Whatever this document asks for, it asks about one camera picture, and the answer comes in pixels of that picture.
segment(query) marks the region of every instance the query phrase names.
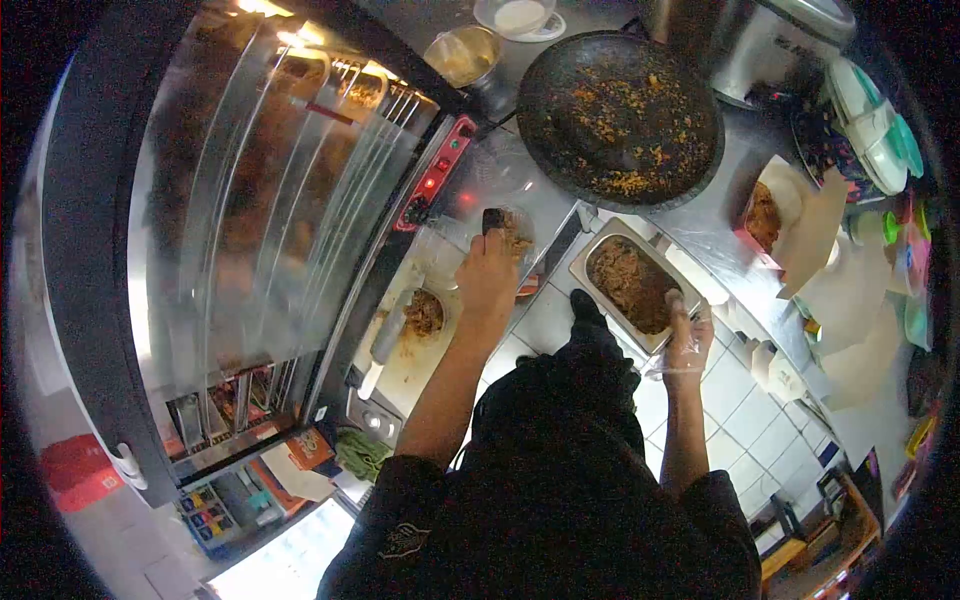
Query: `green cloth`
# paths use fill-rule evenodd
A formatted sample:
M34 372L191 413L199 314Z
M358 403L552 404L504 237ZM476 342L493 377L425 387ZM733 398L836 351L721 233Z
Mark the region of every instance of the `green cloth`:
M394 452L382 442L373 442L367 434L353 427L337 429L337 465L361 481L376 481L383 461Z

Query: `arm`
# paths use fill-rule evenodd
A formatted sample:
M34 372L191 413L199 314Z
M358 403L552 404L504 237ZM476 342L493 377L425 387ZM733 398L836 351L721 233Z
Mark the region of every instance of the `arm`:
M713 341L713 321L709 306L697 323L691 324L682 299L668 293L667 301L671 302L674 333L666 351L666 366L672 372L663 375L668 413L660 484L672 497L679 498L690 484L709 472L700 376ZM692 351L691 340L699 351Z
M464 306L444 358L423 388L396 444L396 455L446 468L464 441L477 383L507 328L516 296L516 261L503 229L474 236L457 270Z

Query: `food warmer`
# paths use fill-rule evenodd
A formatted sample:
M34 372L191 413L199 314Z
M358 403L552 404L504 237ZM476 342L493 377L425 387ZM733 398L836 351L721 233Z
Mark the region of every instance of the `food warmer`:
M107 10L37 142L26 277L150 505L343 411L476 114L349 2Z

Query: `knife handle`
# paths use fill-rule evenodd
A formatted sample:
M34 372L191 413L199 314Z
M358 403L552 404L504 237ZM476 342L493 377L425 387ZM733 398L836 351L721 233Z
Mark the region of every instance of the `knife handle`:
M481 232L484 235L487 235L487 231L491 229L503 229L503 224L503 210L500 208L484 208L483 224L481 225Z
M382 372L383 365L377 362L370 364L370 370L367 371L366 375L364 375L363 383L360 384L360 389L357 390L357 395L360 396L360 399L370 399L370 396L373 394L373 388L376 387L376 382L380 378L380 374Z

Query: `hand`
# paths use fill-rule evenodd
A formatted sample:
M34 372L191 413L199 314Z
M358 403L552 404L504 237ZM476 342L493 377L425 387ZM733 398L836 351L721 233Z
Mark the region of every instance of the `hand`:
M507 328L516 298L516 259L507 247L504 230L474 235L455 278L464 306L457 335L492 351Z
M699 394L700 377L707 367L707 353L713 342L710 306L706 304L697 314L696 321L691 323L686 316L684 297L678 290L668 291L666 301L670 306L673 338L667 344L664 356L663 384L671 394Z

